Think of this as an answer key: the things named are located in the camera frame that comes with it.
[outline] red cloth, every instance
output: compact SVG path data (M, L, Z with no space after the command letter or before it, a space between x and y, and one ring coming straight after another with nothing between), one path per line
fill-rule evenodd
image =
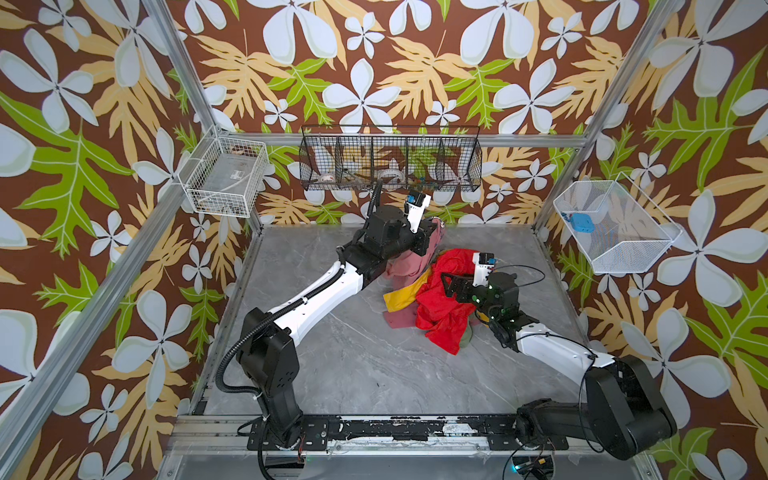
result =
M426 337L452 355L458 353L458 343L467 328L467 317L475 306L445 296L440 274L473 275L475 264L472 254L476 251L456 248L444 252L432 266L429 280L416 294L416 301L419 302L416 326L429 330Z

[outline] yellow cloth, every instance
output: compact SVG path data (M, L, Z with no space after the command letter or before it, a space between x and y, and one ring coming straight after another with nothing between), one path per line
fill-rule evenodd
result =
M427 283L429 275L432 274L432 268L429 267L414 283L404 286L400 290L384 294L384 303L388 312L396 312L406 308L416 300L416 294L419 289Z

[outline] marble surface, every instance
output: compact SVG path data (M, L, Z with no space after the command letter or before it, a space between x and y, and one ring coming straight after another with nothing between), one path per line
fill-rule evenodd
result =
M252 308L268 310L316 280L336 259L348 227L284 227L264 230L263 243L231 330L229 345L240 335ZM547 278L521 290L521 308L561 335L581 339L572 307L550 273L527 227L448 228L440 250L463 247L493 252L502 263L523 263ZM520 281L537 278L520 272ZM301 370L293 386L307 413L439 414L504 413L540 398L575 402L578 386L536 359L503 349L490 330L473 327L467 348L453 356L416 328L391 329L381 312L382 295L391 291L382 278L349 298L321 320L298 345ZM231 385L249 385L233 361L225 375ZM207 415L258 414L247 394L207 392Z

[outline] brown wallpaper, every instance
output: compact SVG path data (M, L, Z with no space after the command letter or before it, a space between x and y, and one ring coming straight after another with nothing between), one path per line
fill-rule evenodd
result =
M2 412L78 321L200 128L138 1L0 1L0 35ZM189 212L168 226L15 478L156 475L249 241L242 220Z
M479 126L490 134L583 131L648 8L635 0L317 0L298 9L287 0L190 0L168 6L224 128L296 132L307 124L363 123L384 131ZM285 25L293 26L292 34ZM353 215L360 216L364 195L303 192L293 175L298 164L290 166L297 151L273 149L275 173L257 201L265 221L338 223L347 214L347 221L358 221ZM485 212L486 220L502 223L532 221L527 212L546 197L560 155L535 151L509 160L515 156L509 149L485 152L486 162L507 159L501 174L492 173L494 164L483 170L485 197L492 189L511 193L502 194L498 209L483 210L487 201L459 192L438 195L435 208L449 223L458 221L452 211L477 218ZM528 175L547 187L519 190ZM522 206L525 214L506 213Z
M665 478L768 471L767 12L687 2L581 168L630 175L684 229L648 273L594 275L556 215L542 232L593 344L640 355L659 380L680 429L654 448Z

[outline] pink cloth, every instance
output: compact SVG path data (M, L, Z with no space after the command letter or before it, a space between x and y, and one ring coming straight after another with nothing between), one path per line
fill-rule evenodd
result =
M393 329L403 329L410 326L416 326L416 311L419 309L419 303L414 302L402 310L396 312L384 312L384 320Z
M414 283L429 266L429 261L432 259L432 255L434 255L445 233L439 218L432 219L432 222L437 223L437 228L435 228L435 231L432 232L429 238L429 248L425 256L420 257L411 250L408 250L387 263L384 278L392 279L394 290L400 290L404 286Z

